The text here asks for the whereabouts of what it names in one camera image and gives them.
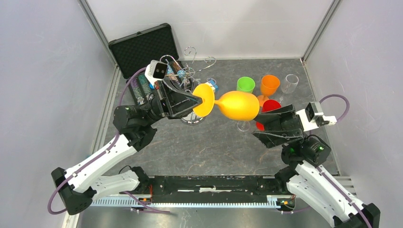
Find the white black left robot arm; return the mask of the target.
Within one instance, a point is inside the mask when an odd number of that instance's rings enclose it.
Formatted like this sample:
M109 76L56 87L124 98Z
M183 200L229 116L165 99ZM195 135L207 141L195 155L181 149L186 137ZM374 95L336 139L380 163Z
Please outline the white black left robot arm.
M145 148L157 132L154 123L163 118L180 119L203 103L199 95L179 90L170 82L158 81L155 85L145 104L116 107L113 124L117 132L111 141L77 165L52 171L56 190L48 202L50 214L57 214L51 208L57 194L65 206L60 213L75 215L102 197L132 190L141 194L149 189L149 180L135 171L114 176L104 173Z

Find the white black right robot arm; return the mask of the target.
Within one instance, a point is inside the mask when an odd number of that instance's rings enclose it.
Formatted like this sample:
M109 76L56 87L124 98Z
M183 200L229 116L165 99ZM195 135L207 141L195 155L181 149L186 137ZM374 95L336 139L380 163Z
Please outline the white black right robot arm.
M255 120L264 129L253 135L267 148L282 148L281 159L286 167L275 175L277 192L301 198L334 228L379 227L379 208L355 197L323 166L331 148L310 131L332 126L337 119L326 116L320 103L311 102L299 111L290 104L260 112Z

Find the orange plastic wine glass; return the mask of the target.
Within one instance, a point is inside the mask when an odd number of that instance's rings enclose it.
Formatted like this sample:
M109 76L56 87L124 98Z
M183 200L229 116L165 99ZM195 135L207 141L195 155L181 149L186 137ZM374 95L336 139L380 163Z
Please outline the orange plastic wine glass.
M260 83L260 95L257 97L260 107L269 100L269 97L274 95L280 86L280 80L274 75L265 75Z

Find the green plastic wine glass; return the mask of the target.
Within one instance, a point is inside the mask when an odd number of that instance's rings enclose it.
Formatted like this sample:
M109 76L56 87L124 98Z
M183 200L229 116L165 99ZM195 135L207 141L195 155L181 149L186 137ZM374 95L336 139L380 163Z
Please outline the green plastic wine glass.
M255 81L251 77L243 76L237 80L236 90L245 93L253 93L255 85Z

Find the yellow plastic wine glass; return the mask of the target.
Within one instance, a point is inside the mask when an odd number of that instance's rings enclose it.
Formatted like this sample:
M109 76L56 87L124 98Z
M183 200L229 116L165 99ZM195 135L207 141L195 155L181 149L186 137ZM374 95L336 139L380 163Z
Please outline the yellow plastic wine glass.
M218 106L224 116L236 121L251 121L259 114L258 98L250 93L229 91L215 99L212 88L207 84L200 84L192 95L201 99L201 104L193 108L195 114L201 117L208 116L214 106Z

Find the red plastic wine glass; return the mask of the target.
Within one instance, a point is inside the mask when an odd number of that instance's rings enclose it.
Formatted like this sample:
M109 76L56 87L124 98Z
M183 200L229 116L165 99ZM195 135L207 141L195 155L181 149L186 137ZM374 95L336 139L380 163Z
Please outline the red plastic wine glass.
M263 107L261 109L261 112L268 112L268 111L273 111L275 109L281 108L281 104L275 100L267 100L263 103ZM256 122L256 127L258 130L263 131L264 130L264 125Z

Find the clear wine glass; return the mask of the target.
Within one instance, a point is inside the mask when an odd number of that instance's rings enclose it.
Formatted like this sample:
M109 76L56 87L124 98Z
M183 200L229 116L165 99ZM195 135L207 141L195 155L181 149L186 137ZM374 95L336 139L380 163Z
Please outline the clear wine glass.
M238 121L237 129L241 132L247 132L250 129L250 122L249 121Z
M284 95L291 94L295 91L299 83L299 78L295 74L287 75L280 84L280 89L283 95L279 98L280 103L284 100Z

